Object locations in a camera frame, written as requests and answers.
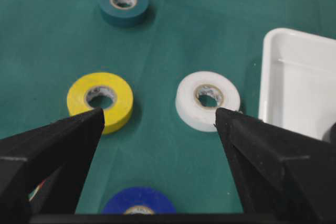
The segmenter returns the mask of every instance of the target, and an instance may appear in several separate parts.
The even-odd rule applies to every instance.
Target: electrical tape roll
[[[102,134],[123,127],[132,114],[133,93],[128,83],[112,73],[91,73],[79,78],[69,89],[67,106],[70,115],[77,115],[93,107],[89,102],[97,96],[107,96],[112,104],[104,109],[105,128]]]
[[[130,187],[118,192],[105,205],[103,214],[174,214],[172,203],[150,187]]]
[[[99,0],[103,18],[120,27],[132,27],[143,22],[148,5],[148,0]]]
[[[212,97],[216,106],[203,106],[201,95]],[[240,97],[236,87],[220,74],[200,71],[186,76],[178,85],[175,105],[180,118],[190,127],[204,132],[215,132],[216,109],[237,111]]]

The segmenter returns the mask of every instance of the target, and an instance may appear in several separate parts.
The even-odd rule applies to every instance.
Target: white tray
[[[322,139],[336,122],[336,40],[278,28],[262,58],[259,118]]]

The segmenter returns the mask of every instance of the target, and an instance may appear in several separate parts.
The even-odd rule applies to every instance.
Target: table surface
[[[124,29],[102,19],[98,0],[0,0],[0,138],[67,117],[78,78],[115,73],[134,92],[133,115],[101,138],[77,213],[100,212],[131,186],[161,191],[178,212],[241,212],[217,133],[181,121],[177,86],[195,71],[220,73],[257,116],[265,34],[336,38],[335,17],[335,0],[150,0],[146,22]]]

